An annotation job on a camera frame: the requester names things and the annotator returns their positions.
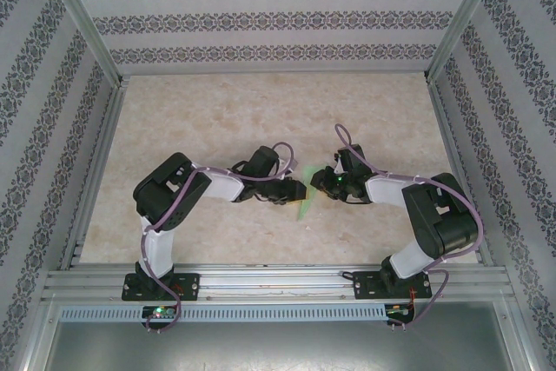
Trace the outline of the light green paper sheet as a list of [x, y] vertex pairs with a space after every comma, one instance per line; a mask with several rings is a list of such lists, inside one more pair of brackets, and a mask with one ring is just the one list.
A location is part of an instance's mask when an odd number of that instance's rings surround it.
[[316, 196], [317, 189], [311, 185], [313, 176], [322, 169], [325, 169], [325, 166], [323, 164], [308, 165], [305, 166], [302, 170], [302, 182], [307, 188], [307, 195], [306, 198], [301, 202], [300, 210], [297, 217], [297, 220], [299, 222], [306, 217]]

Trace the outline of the grey metal sheet panel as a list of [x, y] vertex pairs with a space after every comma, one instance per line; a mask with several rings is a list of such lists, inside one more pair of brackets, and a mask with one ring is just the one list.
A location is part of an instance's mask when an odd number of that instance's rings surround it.
[[47, 371], [513, 371], [493, 332], [391, 330], [378, 323], [64, 323]]

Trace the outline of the left circuit board with LED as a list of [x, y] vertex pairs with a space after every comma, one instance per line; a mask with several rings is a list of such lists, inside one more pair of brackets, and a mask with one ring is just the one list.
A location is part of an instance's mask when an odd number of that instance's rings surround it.
[[142, 309], [142, 318], [173, 320], [175, 313], [175, 306], [145, 306]]

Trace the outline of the long aluminium mounting rail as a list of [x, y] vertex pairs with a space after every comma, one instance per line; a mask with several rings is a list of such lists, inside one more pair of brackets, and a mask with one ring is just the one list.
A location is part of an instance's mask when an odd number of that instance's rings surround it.
[[[440, 300], [497, 301], [515, 297], [504, 267], [479, 263], [445, 263], [449, 272]], [[351, 281], [344, 272], [371, 271], [376, 265], [218, 265], [178, 264], [179, 273], [197, 273], [200, 304], [309, 303], [354, 300]], [[69, 270], [51, 271], [40, 301], [68, 304], [117, 304], [129, 264], [78, 264]]]

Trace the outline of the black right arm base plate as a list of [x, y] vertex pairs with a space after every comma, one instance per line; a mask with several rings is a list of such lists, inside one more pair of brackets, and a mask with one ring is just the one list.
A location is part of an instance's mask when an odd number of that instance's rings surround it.
[[353, 272], [354, 296], [357, 300], [430, 299], [432, 288], [427, 274], [419, 273], [407, 279], [387, 278], [379, 271]]

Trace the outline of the aluminium right table rail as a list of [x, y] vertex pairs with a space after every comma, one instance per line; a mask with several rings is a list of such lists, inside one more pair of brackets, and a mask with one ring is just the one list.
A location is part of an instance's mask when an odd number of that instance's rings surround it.
[[[473, 193], [472, 190], [469, 188], [467, 179], [465, 176], [464, 166], [460, 160], [460, 152], [458, 148], [458, 143], [453, 136], [453, 132], [451, 129], [449, 118], [446, 114], [446, 111], [442, 105], [442, 101], [440, 99], [438, 90], [436, 86], [433, 84], [427, 84], [427, 90], [431, 98], [431, 103], [434, 108], [434, 113], [438, 120], [440, 133], [442, 136], [442, 140], [447, 152], [447, 158], [452, 169], [453, 175], [456, 180], [459, 182], [467, 200], [473, 206], [473, 208], [480, 212], [477, 208], [475, 201], [473, 200]], [[485, 266], [485, 267], [492, 267], [495, 265], [493, 259], [491, 257], [490, 251], [488, 249], [487, 243], [484, 239], [481, 240], [480, 244], [474, 250], [475, 257], [477, 258], [478, 262]]]

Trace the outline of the aluminium table rail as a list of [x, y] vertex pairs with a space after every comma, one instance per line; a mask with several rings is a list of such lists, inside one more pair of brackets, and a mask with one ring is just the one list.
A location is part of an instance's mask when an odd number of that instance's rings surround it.
[[85, 177], [83, 191], [78, 199], [76, 212], [70, 222], [68, 239], [63, 248], [63, 257], [59, 260], [58, 269], [70, 269], [75, 257], [76, 247], [80, 241], [84, 240], [87, 234], [130, 79], [131, 76], [123, 76], [119, 85], [113, 89], [108, 100], [103, 123], [100, 126], [90, 158], [89, 170]]
[[185, 71], [185, 72], [162, 72], [162, 73], [122, 73], [121, 79], [130, 79], [134, 76], [223, 76], [223, 75], [418, 75], [426, 78], [425, 70], [228, 70], [228, 71]]
[[[458, 143], [453, 136], [453, 132], [451, 129], [449, 118], [446, 114], [446, 111], [442, 105], [442, 101], [440, 99], [438, 90], [436, 86], [433, 84], [427, 84], [427, 90], [431, 98], [431, 103], [434, 108], [434, 113], [438, 120], [440, 133], [442, 136], [442, 140], [447, 152], [447, 158], [452, 169], [453, 175], [456, 180], [459, 182], [467, 200], [473, 206], [473, 208], [480, 212], [477, 208], [475, 201], [473, 200], [473, 193], [472, 190], [469, 188], [467, 179], [465, 176], [464, 166], [460, 160], [460, 152], [458, 148]], [[484, 239], [481, 240], [480, 244], [474, 250], [475, 257], [477, 258], [478, 262], [485, 266], [485, 267], [492, 267], [495, 265], [493, 259], [491, 257], [490, 251], [488, 249], [487, 243]]]

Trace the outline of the aluminium rear table rail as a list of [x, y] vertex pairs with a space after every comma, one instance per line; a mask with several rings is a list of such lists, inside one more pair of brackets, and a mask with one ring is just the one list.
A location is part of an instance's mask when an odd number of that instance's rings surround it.
[[162, 72], [162, 73], [122, 73], [121, 79], [130, 79], [134, 76], [223, 76], [223, 75], [418, 75], [426, 78], [425, 70], [228, 70], [228, 71], [185, 71], [185, 72]]

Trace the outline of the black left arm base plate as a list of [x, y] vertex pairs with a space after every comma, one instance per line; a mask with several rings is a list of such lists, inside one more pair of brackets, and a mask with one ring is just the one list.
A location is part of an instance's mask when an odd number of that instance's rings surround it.
[[[200, 287], [200, 276], [193, 273], [174, 273], [162, 280], [181, 301], [196, 301]], [[122, 288], [123, 301], [172, 301], [175, 297], [150, 277], [137, 273], [127, 274]]]

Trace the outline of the aluminium left table rail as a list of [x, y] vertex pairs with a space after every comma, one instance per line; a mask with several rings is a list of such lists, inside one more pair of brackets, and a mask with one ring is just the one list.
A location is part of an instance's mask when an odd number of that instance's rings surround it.
[[90, 158], [89, 170], [85, 177], [83, 191], [78, 199], [76, 212], [70, 222], [68, 239], [63, 248], [63, 257], [59, 260], [58, 269], [70, 269], [75, 257], [76, 247], [80, 241], [84, 240], [87, 234], [130, 79], [131, 76], [123, 76], [119, 85], [113, 89], [108, 100], [103, 123], [100, 126]]

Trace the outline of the aluminium right frame post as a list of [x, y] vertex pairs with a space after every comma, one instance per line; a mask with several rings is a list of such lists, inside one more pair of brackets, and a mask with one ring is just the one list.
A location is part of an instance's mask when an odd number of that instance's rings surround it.
[[460, 35], [467, 27], [479, 4], [480, 0], [462, 0], [453, 16], [453, 20], [448, 25], [446, 34], [442, 37], [434, 53], [431, 63], [425, 71], [425, 78], [428, 84], [432, 83], [442, 71], [445, 62], [449, 58], [455, 44], [460, 39]]

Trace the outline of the aluminium frame post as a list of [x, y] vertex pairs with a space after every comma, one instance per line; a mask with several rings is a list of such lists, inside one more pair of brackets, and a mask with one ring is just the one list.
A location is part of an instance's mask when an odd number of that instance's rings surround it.
[[460, 35], [467, 27], [479, 4], [480, 0], [462, 0], [453, 16], [453, 20], [448, 25], [446, 34], [442, 37], [434, 53], [431, 63], [425, 71], [425, 78], [428, 84], [432, 83], [442, 71], [445, 62], [449, 58], [455, 44], [460, 39]]
[[129, 84], [129, 76], [123, 76], [109, 53], [105, 42], [89, 15], [83, 0], [62, 0], [76, 27], [82, 33], [97, 62], [108, 77], [111, 86], [124, 86]]

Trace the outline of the aluminium left frame post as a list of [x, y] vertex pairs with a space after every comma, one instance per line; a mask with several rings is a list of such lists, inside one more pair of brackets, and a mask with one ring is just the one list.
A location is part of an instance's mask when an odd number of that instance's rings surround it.
[[129, 84], [129, 76], [123, 76], [109, 53], [105, 42], [89, 15], [83, 0], [62, 0], [76, 27], [82, 33], [97, 62], [108, 77], [111, 86], [124, 86]]

